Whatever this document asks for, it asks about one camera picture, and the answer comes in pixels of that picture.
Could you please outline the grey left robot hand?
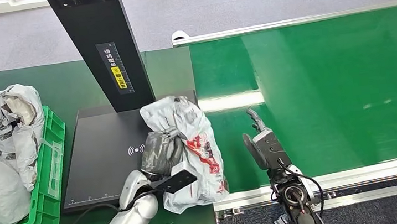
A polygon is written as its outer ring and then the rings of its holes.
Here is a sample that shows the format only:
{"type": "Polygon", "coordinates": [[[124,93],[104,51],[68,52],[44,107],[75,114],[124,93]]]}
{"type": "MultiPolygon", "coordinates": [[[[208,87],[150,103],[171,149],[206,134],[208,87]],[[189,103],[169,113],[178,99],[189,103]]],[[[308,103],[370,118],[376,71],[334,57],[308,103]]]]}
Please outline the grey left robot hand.
{"type": "Polygon", "coordinates": [[[159,181],[181,170],[189,170],[183,138],[184,135],[174,127],[148,133],[140,167],[146,178],[159,181]]]}

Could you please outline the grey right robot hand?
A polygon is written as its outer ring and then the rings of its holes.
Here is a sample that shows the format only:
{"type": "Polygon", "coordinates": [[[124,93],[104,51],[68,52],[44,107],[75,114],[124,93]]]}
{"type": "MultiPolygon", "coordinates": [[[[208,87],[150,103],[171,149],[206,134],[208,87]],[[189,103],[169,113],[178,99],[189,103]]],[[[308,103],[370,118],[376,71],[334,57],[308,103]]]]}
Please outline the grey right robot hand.
{"type": "MultiPolygon", "coordinates": [[[[265,130],[266,125],[264,124],[263,120],[260,118],[260,116],[252,110],[251,108],[248,108],[246,110],[246,113],[250,116],[250,118],[254,121],[252,124],[252,127],[259,133],[265,130]]],[[[266,158],[262,154],[262,151],[257,149],[257,146],[255,143],[252,141],[252,138],[250,135],[243,133],[243,142],[249,153],[252,155],[252,157],[255,159],[257,165],[259,168],[262,170],[266,170],[269,168],[269,165],[267,163],[266,158]]]]}

